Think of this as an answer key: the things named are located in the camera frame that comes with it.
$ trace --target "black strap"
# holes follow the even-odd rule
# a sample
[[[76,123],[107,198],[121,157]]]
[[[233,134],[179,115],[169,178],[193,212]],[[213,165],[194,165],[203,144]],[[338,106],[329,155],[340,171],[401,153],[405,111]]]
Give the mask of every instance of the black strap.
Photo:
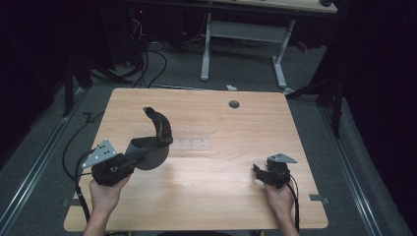
[[[148,118],[152,120],[156,129],[156,136],[159,140],[157,145],[159,148],[164,148],[172,144],[172,131],[168,119],[159,112],[154,111],[151,107],[144,108]]]

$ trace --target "silver metal plate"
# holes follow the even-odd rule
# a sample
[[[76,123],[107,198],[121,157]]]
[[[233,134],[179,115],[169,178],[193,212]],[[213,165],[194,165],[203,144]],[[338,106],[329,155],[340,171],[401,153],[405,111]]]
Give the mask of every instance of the silver metal plate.
[[[284,162],[284,163],[297,163],[298,162],[296,159],[293,159],[283,153],[269,156],[268,159],[274,162]]]
[[[86,169],[92,165],[99,164],[107,159],[110,159],[117,155],[117,151],[114,149],[113,145],[105,139],[101,144],[95,149],[95,151],[87,158],[86,162],[83,164],[83,169]]]

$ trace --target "wrist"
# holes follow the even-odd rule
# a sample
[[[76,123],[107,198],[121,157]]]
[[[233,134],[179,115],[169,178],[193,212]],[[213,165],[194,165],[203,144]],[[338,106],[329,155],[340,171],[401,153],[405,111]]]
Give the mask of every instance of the wrist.
[[[294,219],[293,219],[293,217],[291,215],[291,212],[286,212],[286,213],[283,213],[283,212],[280,212],[280,213],[275,212],[274,215],[275,215],[275,218],[276,218],[276,220],[278,221],[279,224],[281,224],[281,223],[287,223],[287,222],[294,224]]]
[[[103,210],[103,209],[93,209],[91,211],[91,217],[94,218],[109,218],[111,211]]]

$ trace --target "table top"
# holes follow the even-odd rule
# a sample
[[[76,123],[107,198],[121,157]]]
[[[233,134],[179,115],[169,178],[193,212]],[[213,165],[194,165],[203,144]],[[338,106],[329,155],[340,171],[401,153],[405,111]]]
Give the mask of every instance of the table top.
[[[240,106],[231,108],[231,100]],[[174,142],[162,165],[135,170],[107,230],[275,229],[253,164],[265,169],[277,153],[298,160],[288,168],[298,183],[300,227],[327,227],[322,203],[310,200],[318,190],[282,93],[117,88],[93,146],[108,139],[124,152],[131,139],[154,136],[144,106],[168,118]],[[89,208],[91,178],[80,183]],[[85,229],[80,206],[70,207],[64,227]]]
[[[336,13],[337,8],[334,4],[329,7],[323,6],[319,0],[211,0],[213,3],[230,3],[251,5],[258,7],[269,7],[287,9],[295,11],[317,12],[317,13]]]

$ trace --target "forearm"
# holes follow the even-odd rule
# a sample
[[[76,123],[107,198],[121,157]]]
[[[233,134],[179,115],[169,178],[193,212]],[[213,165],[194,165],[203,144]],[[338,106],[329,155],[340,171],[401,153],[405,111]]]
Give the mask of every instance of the forearm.
[[[92,211],[89,223],[84,231],[85,236],[103,236],[110,213]]]
[[[275,215],[276,221],[279,225],[281,236],[299,236],[297,229],[294,225],[292,216],[289,215]]]

